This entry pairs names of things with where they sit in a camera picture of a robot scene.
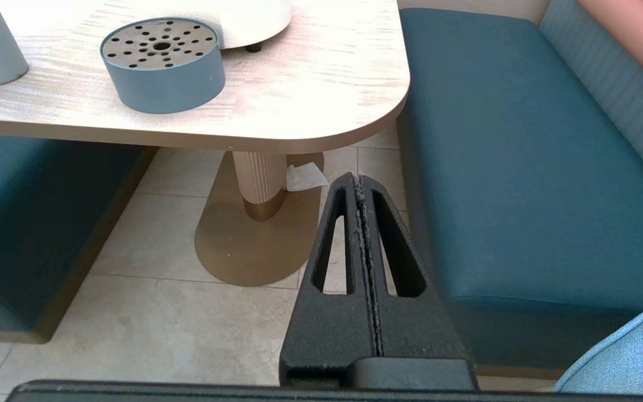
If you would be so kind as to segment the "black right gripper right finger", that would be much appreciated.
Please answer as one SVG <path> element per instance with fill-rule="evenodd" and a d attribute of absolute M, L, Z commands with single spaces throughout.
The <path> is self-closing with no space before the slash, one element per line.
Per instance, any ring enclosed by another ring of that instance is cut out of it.
<path fill-rule="evenodd" d="M 378 356 L 471 361 L 388 191 L 370 176 L 359 177 L 359 208 Z"/>

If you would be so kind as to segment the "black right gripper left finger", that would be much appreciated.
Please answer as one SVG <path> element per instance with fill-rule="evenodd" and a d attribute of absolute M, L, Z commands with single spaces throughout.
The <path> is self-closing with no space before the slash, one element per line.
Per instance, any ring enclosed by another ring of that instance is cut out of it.
<path fill-rule="evenodd" d="M 330 186 L 279 356 L 281 386 L 338 387 L 352 363 L 377 353 L 357 188 L 352 173 Z M 339 218 L 345 231 L 347 290 L 326 294 Z"/>

